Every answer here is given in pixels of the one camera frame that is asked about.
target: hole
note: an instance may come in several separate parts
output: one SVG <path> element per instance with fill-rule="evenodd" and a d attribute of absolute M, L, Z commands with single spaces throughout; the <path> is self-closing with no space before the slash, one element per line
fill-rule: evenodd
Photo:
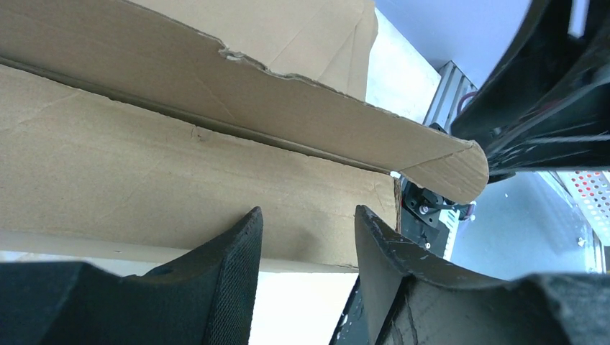
<path fill-rule="evenodd" d="M 159 266 L 150 270 L 146 275 L 148 276 L 157 276 L 157 275 L 168 275 L 173 272 L 173 268 L 169 266 Z"/>

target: gray floor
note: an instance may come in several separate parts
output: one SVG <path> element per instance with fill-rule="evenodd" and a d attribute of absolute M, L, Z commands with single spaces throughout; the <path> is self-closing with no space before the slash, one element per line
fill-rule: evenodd
<path fill-rule="evenodd" d="M 593 232 L 574 201 L 549 180 L 521 172 L 489 185 L 477 199 L 476 220 L 458 229 L 451 261 L 507 280 L 533 272 L 593 272 Z M 579 237 L 587 241 L 583 247 Z"/>

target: cardboard box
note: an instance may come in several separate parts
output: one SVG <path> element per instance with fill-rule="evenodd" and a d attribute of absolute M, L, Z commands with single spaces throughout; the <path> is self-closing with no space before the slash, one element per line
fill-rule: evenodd
<path fill-rule="evenodd" d="M 279 74 L 299 74 L 364 101 L 377 34 L 371 0 L 134 0 L 220 37 Z"/>
<path fill-rule="evenodd" d="M 125 1 L 2 1 L 0 63 L 135 105 L 3 68 L 0 229 L 190 249 L 262 206 L 264 257 L 353 267 L 355 205 L 396 224 L 376 172 L 462 203 L 488 178 L 476 143 Z"/>

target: perforated white panel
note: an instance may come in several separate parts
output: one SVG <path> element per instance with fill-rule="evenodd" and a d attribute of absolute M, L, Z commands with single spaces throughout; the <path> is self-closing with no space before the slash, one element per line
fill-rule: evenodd
<path fill-rule="evenodd" d="M 607 171 L 557 173 L 604 245 L 610 245 L 610 174 Z"/>

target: cable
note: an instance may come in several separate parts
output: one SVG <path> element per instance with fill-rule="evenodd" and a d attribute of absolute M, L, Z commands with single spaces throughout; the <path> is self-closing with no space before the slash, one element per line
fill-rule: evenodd
<path fill-rule="evenodd" d="M 457 103 L 457 115 L 459 116 L 462 113 L 462 107 L 464 106 L 464 102 L 476 95 L 476 91 L 469 92 L 460 98 L 460 101 Z"/>

